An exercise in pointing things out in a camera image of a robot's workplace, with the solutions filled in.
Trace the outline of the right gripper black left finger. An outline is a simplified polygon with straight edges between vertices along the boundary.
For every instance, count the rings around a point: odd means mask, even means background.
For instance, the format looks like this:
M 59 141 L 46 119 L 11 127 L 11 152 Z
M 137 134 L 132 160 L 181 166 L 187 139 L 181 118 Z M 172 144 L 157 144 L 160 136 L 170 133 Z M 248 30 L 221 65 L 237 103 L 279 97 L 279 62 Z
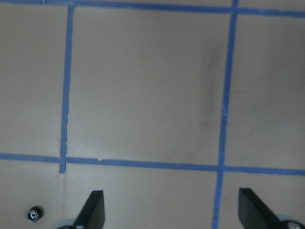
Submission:
M 73 227 L 75 229 L 102 229 L 105 223 L 105 206 L 103 191 L 92 191 Z

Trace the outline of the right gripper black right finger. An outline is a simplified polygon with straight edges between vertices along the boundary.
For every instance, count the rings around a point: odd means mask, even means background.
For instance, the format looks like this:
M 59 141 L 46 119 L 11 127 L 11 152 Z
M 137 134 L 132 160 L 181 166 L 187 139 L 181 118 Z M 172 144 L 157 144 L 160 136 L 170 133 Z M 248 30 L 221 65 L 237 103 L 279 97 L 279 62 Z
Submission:
M 239 188 L 238 218 L 244 229 L 282 227 L 281 220 L 250 188 Z

